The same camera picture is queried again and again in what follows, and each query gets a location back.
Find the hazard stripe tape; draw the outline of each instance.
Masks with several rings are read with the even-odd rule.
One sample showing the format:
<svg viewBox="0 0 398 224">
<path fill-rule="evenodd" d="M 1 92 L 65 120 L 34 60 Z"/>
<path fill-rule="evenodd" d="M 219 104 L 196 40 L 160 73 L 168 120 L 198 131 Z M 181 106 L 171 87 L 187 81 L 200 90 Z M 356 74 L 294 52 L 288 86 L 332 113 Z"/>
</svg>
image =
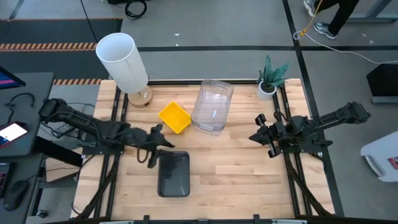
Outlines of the hazard stripe tape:
<svg viewBox="0 0 398 224">
<path fill-rule="evenodd" d="M 0 44 L 0 52 L 72 52 L 92 51 L 97 43 L 44 43 L 44 44 Z"/>
<path fill-rule="evenodd" d="M 99 85 L 103 78 L 56 79 L 53 85 Z"/>
<path fill-rule="evenodd" d="M 88 18 L 89 20 L 111 20 L 111 19 L 123 19 L 122 17 L 96 17 L 96 18 Z M 42 18 L 42 19 L 0 19 L 0 21 L 81 21 L 86 20 L 86 18 Z"/>
</svg>

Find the potted plant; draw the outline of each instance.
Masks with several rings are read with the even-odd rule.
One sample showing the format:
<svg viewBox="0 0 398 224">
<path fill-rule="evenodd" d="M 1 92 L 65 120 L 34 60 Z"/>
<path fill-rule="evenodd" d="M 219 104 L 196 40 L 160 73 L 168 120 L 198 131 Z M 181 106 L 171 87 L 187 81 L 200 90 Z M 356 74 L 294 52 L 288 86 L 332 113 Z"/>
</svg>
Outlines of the potted plant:
<svg viewBox="0 0 398 224">
<path fill-rule="evenodd" d="M 260 77 L 257 81 L 259 84 L 257 97 L 260 100 L 269 100 L 272 98 L 276 92 L 276 88 L 285 82 L 282 77 L 285 75 L 288 67 L 289 63 L 286 63 L 273 71 L 271 67 L 271 58 L 267 55 L 266 66 L 264 67 L 263 72 L 259 71 Z"/>
</svg>

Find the yellow bowl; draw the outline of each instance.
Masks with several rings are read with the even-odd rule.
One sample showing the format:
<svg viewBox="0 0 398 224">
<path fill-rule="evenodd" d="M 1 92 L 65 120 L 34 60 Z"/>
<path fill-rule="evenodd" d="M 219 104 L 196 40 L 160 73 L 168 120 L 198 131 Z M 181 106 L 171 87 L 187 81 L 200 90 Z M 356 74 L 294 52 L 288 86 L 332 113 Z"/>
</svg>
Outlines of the yellow bowl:
<svg viewBox="0 0 398 224">
<path fill-rule="evenodd" d="M 159 117 L 176 134 L 180 134 L 191 123 L 191 116 L 176 102 L 171 102 L 160 113 Z"/>
</svg>

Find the small plant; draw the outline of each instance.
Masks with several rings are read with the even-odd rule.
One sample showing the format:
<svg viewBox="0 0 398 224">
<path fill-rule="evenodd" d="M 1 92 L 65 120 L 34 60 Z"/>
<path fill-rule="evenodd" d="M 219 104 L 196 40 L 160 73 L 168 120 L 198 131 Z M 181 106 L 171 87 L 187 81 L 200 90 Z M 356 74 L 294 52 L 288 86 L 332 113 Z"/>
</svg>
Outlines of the small plant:
<svg viewBox="0 0 398 224">
<path fill-rule="evenodd" d="M 282 77 L 285 75 L 287 69 L 289 68 L 289 63 L 286 63 L 285 65 L 280 66 L 277 68 L 275 71 L 273 71 L 272 66 L 271 66 L 271 58 L 269 55 L 266 57 L 266 66 L 264 67 L 264 71 L 260 73 L 260 77 L 258 79 L 258 84 L 260 84 L 261 81 L 264 81 L 262 84 L 262 89 L 268 89 L 273 86 L 277 87 L 285 82 L 285 79 Z"/>
</svg>

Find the floor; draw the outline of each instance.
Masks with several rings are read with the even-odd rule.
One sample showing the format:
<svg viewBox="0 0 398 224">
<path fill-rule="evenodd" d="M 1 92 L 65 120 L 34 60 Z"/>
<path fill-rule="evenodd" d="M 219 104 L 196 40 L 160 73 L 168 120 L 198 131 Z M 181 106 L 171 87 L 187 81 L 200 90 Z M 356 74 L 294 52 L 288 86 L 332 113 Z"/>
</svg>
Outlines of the floor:
<svg viewBox="0 0 398 224">
<path fill-rule="evenodd" d="M 85 16 L 79 0 L 19 2 L 20 8 L 14 13 L 16 18 Z M 366 13 L 375 2 L 377 0 L 360 1 L 354 13 Z M 17 3 L 18 0 L 1 1 L 0 18 L 7 19 Z M 124 17 L 120 8 L 123 5 L 110 6 L 106 0 L 83 0 L 83 3 L 89 17 Z M 301 0 L 288 0 L 288 3 L 295 28 L 300 30 L 310 18 Z M 287 77 L 303 78 L 300 72 L 303 68 L 300 68 L 296 52 L 283 50 L 283 47 L 292 47 L 294 43 L 282 1 L 151 0 L 147 4 L 148 11 L 144 17 L 123 21 L 122 32 L 132 35 L 138 47 L 202 46 L 200 50 L 192 48 L 191 51 L 190 48 L 187 51 L 143 50 L 141 57 L 151 79 L 256 78 L 258 70 L 264 66 L 266 54 L 271 56 L 275 66 L 290 62 Z M 138 11 L 140 7 L 136 4 L 134 10 Z M 330 20 L 336 10 L 337 6 L 322 12 L 317 21 Z M 398 1 L 392 1 L 383 13 L 397 12 Z M 316 41 L 332 46 L 398 45 L 398 22 L 347 24 L 334 41 L 319 36 L 312 29 L 308 34 Z M 231 45 L 281 46 L 281 50 L 248 50 L 245 47 L 216 50 L 215 47 Z M 314 43 L 303 38 L 300 45 L 314 46 Z M 357 53 L 378 61 L 398 59 L 398 50 L 374 49 Z M 345 216 L 398 220 L 398 183 L 378 180 L 360 156 L 360 149 L 365 144 L 397 131 L 398 120 L 394 115 L 398 113 L 398 106 L 371 103 L 366 75 L 377 65 L 354 55 L 331 51 L 308 50 L 302 54 L 320 115 L 334 111 L 348 101 L 362 103 L 372 114 L 371 119 L 360 126 L 346 124 L 325 131 L 326 138 L 334 142 L 329 152 Z M 308 85 L 306 90 L 307 93 L 311 90 Z M 62 97 L 68 102 L 95 103 L 97 91 L 98 86 L 54 86 L 51 96 Z M 74 190 L 73 187 L 46 190 L 40 208 L 48 210 L 50 216 L 45 220 L 32 217 L 27 223 L 66 220 Z M 58 200 L 56 207 L 50 203 L 55 199 Z"/>
</svg>

